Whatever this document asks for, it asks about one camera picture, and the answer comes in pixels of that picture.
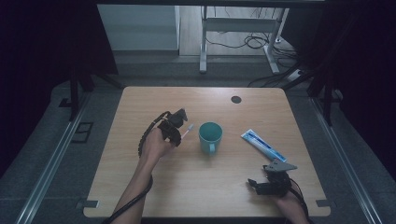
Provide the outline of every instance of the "hand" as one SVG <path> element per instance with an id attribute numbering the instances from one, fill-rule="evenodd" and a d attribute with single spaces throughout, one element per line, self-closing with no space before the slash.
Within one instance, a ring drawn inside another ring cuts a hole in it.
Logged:
<path id="1" fill-rule="evenodd" d="M 291 187 L 295 189 L 297 192 L 300 192 L 295 183 L 291 181 Z M 302 208 L 300 201 L 297 197 L 292 194 L 290 191 L 279 198 L 277 196 L 270 196 L 270 198 L 274 201 L 276 206 L 282 212 L 282 214 L 291 221 L 293 224 L 308 224 L 308 220 L 306 219 L 304 209 Z"/>
<path id="2" fill-rule="evenodd" d="M 142 159 L 154 160 L 157 162 L 162 156 L 166 155 L 175 145 L 163 140 L 163 133 L 159 128 L 153 128 L 148 134 L 142 149 Z"/>

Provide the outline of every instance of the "forearm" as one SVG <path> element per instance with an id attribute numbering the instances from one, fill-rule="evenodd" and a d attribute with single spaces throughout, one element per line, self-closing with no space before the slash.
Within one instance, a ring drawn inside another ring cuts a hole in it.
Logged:
<path id="1" fill-rule="evenodd" d="M 122 193 L 120 200 L 116 206 L 115 212 L 122 208 L 125 204 L 131 201 L 134 197 L 140 194 L 148 185 L 151 172 L 155 167 L 157 162 L 150 160 L 146 157 L 142 157 L 137 164 L 136 170 L 134 171 L 134 176 L 126 187 L 125 191 Z M 142 217 L 143 208 L 145 204 L 146 197 L 143 197 L 134 206 L 126 210 L 122 215 L 117 217 L 112 224 L 117 223 L 140 223 Z"/>

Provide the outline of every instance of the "mug handle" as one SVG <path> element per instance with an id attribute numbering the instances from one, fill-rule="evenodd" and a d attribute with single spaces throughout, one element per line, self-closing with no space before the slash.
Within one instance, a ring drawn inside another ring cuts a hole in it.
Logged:
<path id="1" fill-rule="evenodd" d="M 213 144 L 213 143 L 209 144 L 209 151 L 210 151 L 210 153 L 215 152 L 215 144 Z"/>

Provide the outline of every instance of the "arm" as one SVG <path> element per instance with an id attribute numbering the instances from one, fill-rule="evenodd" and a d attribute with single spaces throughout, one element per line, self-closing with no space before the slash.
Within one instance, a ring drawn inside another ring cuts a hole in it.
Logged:
<path id="1" fill-rule="evenodd" d="M 115 211 L 131 201 L 135 196 L 141 193 L 149 183 L 151 172 L 157 164 L 160 157 L 172 150 L 175 146 L 169 142 L 163 141 L 163 135 L 160 129 L 154 128 L 146 138 L 143 145 L 142 155 L 137 164 L 134 175 L 122 193 Z M 117 217 L 112 224 L 117 223 L 140 223 L 143 214 L 143 207 L 146 197 L 142 198 L 134 206 Z"/>
<path id="2" fill-rule="evenodd" d="M 291 186 L 294 190 L 300 192 L 293 182 L 291 182 Z M 290 191 L 282 198 L 276 196 L 270 196 L 270 198 L 282 212 L 283 216 L 293 224 L 309 224 L 299 200 Z"/>

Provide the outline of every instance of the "white desk frame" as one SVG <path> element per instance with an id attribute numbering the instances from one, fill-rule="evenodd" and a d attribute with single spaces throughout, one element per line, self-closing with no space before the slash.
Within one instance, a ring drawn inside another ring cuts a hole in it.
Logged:
<path id="1" fill-rule="evenodd" d="M 206 73 L 206 32 L 255 32 L 271 33 L 268 46 L 264 46 L 264 52 L 268 63 L 274 74 L 279 73 L 279 69 L 274 60 L 272 50 L 276 42 L 277 33 L 282 24 L 285 8 L 281 8 L 276 20 L 269 19 L 233 19 L 233 18 L 208 18 L 206 15 L 207 7 L 204 7 L 202 18 L 202 44 L 200 54 L 200 73 Z"/>

